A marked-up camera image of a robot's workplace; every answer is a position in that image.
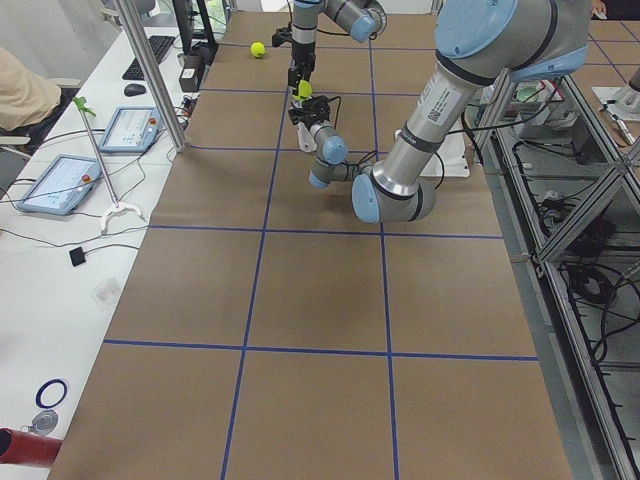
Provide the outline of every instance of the keyboard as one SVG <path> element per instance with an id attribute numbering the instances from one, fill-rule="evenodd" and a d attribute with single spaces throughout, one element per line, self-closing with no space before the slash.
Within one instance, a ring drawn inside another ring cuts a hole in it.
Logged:
<path id="1" fill-rule="evenodd" d="M 149 37 L 149 45 L 151 45 L 153 55 L 156 57 L 156 62 L 161 63 L 162 60 L 164 60 L 175 39 L 175 37 L 169 35 L 152 35 Z M 127 68 L 122 75 L 122 79 L 144 80 L 144 74 L 142 73 L 142 68 L 140 68 L 140 63 L 137 58 L 133 59 L 129 68 Z"/>

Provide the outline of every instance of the white desk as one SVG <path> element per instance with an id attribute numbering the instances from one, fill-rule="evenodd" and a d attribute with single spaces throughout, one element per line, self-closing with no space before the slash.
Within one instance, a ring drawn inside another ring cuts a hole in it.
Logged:
<path id="1" fill-rule="evenodd" d="M 150 28 L 147 33 L 174 35 L 176 29 Z M 172 49 L 160 65 L 174 106 L 179 106 L 184 96 L 178 84 L 181 71 L 178 53 L 180 50 Z M 97 118 L 90 120 L 94 128 L 105 128 L 118 106 L 154 104 L 149 92 L 130 98 L 123 94 L 123 88 L 129 82 L 121 76 L 132 59 L 133 53 L 123 33 L 80 91 L 79 96 L 86 97 L 87 105 L 97 113 Z M 49 136 L 83 128 L 80 115 L 72 104 Z M 61 153 L 95 157 L 86 134 L 63 137 L 46 143 L 19 178 L 37 178 Z M 111 217 L 108 233 L 144 226 L 148 222 L 174 155 L 169 136 L 163 134 L 140 161 L 146 180 L 125 198 L 142 209 L 146 221 L 128 211 Z M 105 156 L 112 172 L 134 158 Z M 134 164 L 115 174 L 112 181 L 116 192 L 122 195 L 142 177 L 142 171 Z M 9 193 L 17 200 L 27 188 L 14 186 Z M 110 204 L 108 190 L 100 182 L 77 211 L 99 217 Z M 25 214 L 2 203 L 0 228 L 63 244 L 98 236 L 100 219 L 81 215 Z M 82 245 L 85 250 L 114 243 L 137 247 L 144 234 L 144 230 L 135 231 Z M 50 379 L 62 378 L 68 383 L 69 392 L 55 408 L 60 421 L 51 437 L 64 437 L 115 308 L 101 309 L 94 300 L 94 291 L 105 281 L 116 282 L 122 288 L 137 254 L 131 248 L 105 248 L 88 255 L 87 263 L 73 267 L 68 255 L 72 248 L 47 247 L 0 232 L 0 268 L 4 278 L 0 289 L 0 427 L 20 429 L 30 424 L 41 410 L 35 403 L 38 388 Z M 0 465 L 0 477 L 4 480 L 38 480 L 47 475 L 47 469 Z"/>

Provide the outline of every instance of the black mouse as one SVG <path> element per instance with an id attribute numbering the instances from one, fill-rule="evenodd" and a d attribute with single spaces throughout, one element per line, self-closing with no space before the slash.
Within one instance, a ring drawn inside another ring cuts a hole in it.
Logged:
<path id="1" fill-rule="evenodd" d="M 136 95 L 142 95 L 147 91 L 147 87 L 140 85 L 139 83 L 130 83 L 124 87 L 124 94 L 126 97 L 135 97 Z"/>

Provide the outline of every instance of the blue ring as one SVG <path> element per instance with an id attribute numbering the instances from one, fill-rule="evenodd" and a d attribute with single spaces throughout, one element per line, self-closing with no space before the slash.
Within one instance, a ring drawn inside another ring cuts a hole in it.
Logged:
<path id="1" fill-rule="evenodd" d="M 47 388 L 55 384 L 62 385 L 62 388 L 64 389 L 64 391 L 62 392 L 62 397 L 60 397 L 60 400 L 58 400 L 55 403 L 52 403 L 51 405 L 45 405 L 44 403 L 42 403 L 42 394 Z M 36 393 L 36 405 L 38 405 L 38 407 L 40 408 L 44 408 L 45 410 L 56 407 L 60 405 L 62 401 L 66 398 L 68 391 L 69 391 L 69 387 L 67 386 L 67 383 L 61 378 L 54 378 L 53 380 L 49 380 L 47 383 L 45 383 L 38 389 L 38 393 Z"/>

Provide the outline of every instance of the green ball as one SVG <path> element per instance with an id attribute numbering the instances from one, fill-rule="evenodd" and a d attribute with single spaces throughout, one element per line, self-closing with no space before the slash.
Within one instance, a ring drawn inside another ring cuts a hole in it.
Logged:
<path id="1" fill-rule="evenodd" d="M 262 58 L 265 53 L 267 53 L 267 49 L 264 47 L 264 43 L 253 42 L 251 44 L 251 55 L 255 58 Z"/>

